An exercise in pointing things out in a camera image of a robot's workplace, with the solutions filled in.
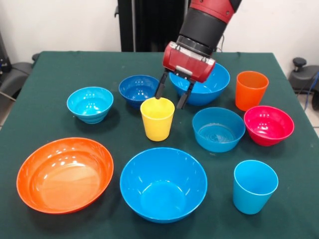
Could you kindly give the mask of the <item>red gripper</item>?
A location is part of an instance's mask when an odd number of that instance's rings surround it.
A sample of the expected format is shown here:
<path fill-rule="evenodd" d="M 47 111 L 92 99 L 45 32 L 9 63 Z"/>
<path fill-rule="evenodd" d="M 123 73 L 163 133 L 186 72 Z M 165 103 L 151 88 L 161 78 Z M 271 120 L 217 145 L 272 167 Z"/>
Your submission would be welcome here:
<path fill-rule="evenodd" d="M 171 72 L 181 73 L 184 77 L 200 83 L 207 80 L 215 67 L 215 63 L 216 61 L 214 59 L 197 54 L 172 41 L 166 46 L 163 56 L 163 66 L 166 69 L 169 69 Z M 164 72 L 160 78 L 155 93 L 156 99 L 162 97 L 167 76 L 168 72 Z M 195 82 L 190 82 L 187 91 L 180 97 L 177 103 L 178 109 L 183 109 L 191 95 L 194 85 Z"/>

